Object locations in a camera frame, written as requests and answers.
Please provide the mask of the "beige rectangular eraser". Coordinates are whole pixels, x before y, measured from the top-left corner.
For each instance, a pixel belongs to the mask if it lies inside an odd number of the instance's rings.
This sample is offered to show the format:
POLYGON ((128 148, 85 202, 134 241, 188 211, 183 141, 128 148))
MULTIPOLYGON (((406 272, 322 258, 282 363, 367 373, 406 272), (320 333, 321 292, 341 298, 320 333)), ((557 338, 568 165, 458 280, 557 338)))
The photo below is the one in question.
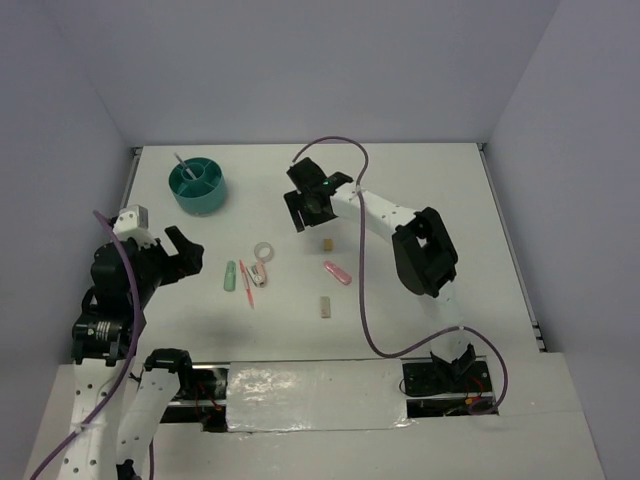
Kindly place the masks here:
POLYGON ((331 317, 331 302, 328 296, 320 297, 320 315, 323 319, 331 317))

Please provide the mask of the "pink capped highlighter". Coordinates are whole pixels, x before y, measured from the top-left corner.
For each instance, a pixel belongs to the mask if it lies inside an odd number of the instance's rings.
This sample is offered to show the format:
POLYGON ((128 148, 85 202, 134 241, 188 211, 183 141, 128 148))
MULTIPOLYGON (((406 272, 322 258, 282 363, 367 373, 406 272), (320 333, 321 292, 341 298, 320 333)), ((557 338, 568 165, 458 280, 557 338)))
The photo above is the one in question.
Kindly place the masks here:
POLYGON ((349 285, 352 282, 352 276, 344 269, 331 261, 325 261, 324 269, 342 285, 349 285))

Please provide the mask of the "pink mini stapler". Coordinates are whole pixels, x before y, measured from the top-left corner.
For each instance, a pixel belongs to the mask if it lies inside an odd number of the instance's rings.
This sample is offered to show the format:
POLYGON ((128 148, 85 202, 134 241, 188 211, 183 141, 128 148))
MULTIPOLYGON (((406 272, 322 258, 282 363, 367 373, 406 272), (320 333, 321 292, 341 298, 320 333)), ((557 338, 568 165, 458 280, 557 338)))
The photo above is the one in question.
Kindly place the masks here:
POLYGON ((267 285, 267 275, 265 266, 261 261, 257 261, 247 267, 247 273, 253 284, 257 288, 264 288, 267 285))

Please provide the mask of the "green capped marker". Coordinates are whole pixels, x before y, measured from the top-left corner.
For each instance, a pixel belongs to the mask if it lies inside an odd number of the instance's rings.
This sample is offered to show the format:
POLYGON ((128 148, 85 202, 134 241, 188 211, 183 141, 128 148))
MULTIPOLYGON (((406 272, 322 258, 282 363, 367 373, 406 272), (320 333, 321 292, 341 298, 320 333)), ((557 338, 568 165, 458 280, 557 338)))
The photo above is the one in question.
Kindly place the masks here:
POLYGON ((236 289, 236 262, 229 260, 226 263, 223 289, 225 292, 234 292, 236 289))

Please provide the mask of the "teal round compartment organizer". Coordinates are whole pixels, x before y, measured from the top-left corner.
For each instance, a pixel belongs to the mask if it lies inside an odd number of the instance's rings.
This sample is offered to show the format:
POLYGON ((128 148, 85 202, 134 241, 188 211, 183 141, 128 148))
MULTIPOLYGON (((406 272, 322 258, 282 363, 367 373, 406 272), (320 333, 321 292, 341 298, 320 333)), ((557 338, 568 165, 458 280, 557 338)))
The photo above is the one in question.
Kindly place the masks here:
POLYGON ((181 164, 174 167, 168 185, 180 208, 194 216, 207 216, 222 208, 227 199, 227 185, 221 167, 205 157, 185 160, 194 176, 181 164))

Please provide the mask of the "red pink pen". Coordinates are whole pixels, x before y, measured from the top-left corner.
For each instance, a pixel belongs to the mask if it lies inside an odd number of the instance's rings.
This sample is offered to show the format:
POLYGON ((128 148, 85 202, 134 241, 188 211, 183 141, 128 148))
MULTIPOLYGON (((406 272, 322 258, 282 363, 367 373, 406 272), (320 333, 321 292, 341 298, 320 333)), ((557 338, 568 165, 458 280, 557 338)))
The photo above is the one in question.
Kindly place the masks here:
POLYGON ((255 309, 255 304, 254 304, 254 299, 253 299, 253 294, 252 294, 252 290, 251 290, 251 285, 250 285, 250 279, 249 279, 249 274, 248 274, 248 270, 244 264, 244 262, 242 260, 239 260, 239 267, 240 267, 240 271, 241 271, 241 275, 242 275, 242 279, 243 279, 243 284, 244 284, 244 288, 246 291, 246 295, 247 295, 247 299, 249 302, 249 306, 251 309, 255 309))

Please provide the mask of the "silver foil tape sheet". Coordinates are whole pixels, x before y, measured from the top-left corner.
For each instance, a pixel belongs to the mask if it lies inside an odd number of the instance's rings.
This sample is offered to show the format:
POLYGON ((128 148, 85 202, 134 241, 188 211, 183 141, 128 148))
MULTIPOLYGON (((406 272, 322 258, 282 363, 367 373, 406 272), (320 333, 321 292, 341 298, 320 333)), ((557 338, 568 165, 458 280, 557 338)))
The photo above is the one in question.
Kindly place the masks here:
POLYGON ((231 432, 388 430, 410 424, 398 360, 234 362, 231 432))

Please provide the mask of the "clear tape roll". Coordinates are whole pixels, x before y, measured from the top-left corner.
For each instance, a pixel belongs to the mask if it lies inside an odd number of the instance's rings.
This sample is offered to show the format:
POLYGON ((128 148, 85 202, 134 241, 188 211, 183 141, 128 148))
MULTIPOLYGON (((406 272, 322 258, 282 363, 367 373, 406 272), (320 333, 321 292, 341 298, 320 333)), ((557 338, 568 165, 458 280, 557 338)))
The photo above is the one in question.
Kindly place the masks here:
POLYGON ((254 247, 254 256, 258 262, 267 263, 274 257, 274 248, 268 242, 259 242, 254 247))

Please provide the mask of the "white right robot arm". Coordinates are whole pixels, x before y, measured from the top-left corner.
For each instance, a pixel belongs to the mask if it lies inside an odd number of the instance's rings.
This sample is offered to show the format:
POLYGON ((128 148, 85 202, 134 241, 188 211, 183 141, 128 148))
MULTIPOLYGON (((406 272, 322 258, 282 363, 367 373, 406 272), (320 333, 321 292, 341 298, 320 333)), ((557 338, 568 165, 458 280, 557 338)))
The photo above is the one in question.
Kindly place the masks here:
POLYGON ((359 224, 358 303, 365 340, 386 359, 404 357, 427 345, 436 383, 457 391, 470 377, 475 348, 461 327, 454 301, 459 257, 441 215, 426 207, 402 207, 363 189, 342 172, 327 175, 311 158, 294 161, 287 170, 295 189, 284 195, 297 231, 341 218, 359 224), (373 233, 392 248, 400 283, 419 301, 432 321, 429 336, 398 352, 381 350, 371 335, 365 305, 366 235, 373 233))

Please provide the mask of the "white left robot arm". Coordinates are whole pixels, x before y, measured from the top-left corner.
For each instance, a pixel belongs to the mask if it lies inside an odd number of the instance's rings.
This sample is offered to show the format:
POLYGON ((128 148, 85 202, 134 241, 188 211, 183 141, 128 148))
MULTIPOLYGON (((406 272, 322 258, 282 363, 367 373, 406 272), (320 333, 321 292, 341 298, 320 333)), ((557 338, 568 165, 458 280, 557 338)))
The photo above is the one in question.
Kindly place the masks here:
POLYGON ((143 310, 156 290, 202 269, 204 249, 175 226, 145 246, 130 233, 113 237, 94 254, 92 287, 72 328, 75 394, 70 432, 61 451, 61 479, 138 479, 151 462, 150 447, 169 402, 196 385, 189 353, 154 350, 145 360, 129 407, 126 382, 146 325, 143 310))

